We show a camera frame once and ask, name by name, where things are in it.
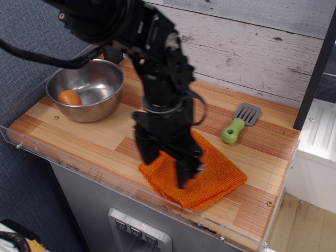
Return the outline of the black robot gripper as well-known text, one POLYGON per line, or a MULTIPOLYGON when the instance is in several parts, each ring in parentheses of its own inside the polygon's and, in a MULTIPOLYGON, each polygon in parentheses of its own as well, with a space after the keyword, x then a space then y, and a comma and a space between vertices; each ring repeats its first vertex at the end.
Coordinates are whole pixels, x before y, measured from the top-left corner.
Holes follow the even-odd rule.
POLYGON ((194 122, 194 99, 183 97, 172 110, 134 112, 136 121, 135 140, 143 162, 152 163, 164 151, 176 161, 176 175, 179 189, 186 182, 206 169, 201 162, 203 151, 191 136, 191 127, 205 119, 194 122))

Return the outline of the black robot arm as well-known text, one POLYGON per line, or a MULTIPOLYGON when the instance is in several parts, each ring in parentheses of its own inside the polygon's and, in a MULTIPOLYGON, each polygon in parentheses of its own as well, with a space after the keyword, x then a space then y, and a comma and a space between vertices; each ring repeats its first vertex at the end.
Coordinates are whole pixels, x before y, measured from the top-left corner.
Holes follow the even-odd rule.
POLYGON ((175 160, 177 184, 198 173, 202 150, 191 136, 194 68, 181 49, 174 23, 143 1, 50 1, 79 39, 129 56, 140 77, 143 112, 135 112, 135 139, 146 164, 163 151, 175 160))

